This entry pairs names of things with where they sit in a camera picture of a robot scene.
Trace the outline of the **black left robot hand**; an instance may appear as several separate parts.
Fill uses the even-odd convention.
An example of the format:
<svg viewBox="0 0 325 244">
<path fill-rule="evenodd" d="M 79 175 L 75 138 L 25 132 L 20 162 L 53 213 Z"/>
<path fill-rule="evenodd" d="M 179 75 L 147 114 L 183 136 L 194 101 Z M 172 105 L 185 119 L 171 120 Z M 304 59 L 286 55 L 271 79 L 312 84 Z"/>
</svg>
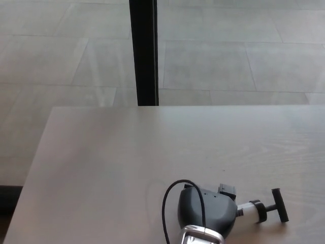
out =
<svg viewBox="0 0 325 244">
<path fill-rule="evenodd" d="M 237 217 L 236 189 L 221 184 L 218 192 L 201 189 L 204 200 L 206 227 L 226 238 Z M 202 210 L 195 187 L 185 184 L 178 202 L 178 222 L 181 228 L 187 225 L 202 226 Z"/>
</svg>

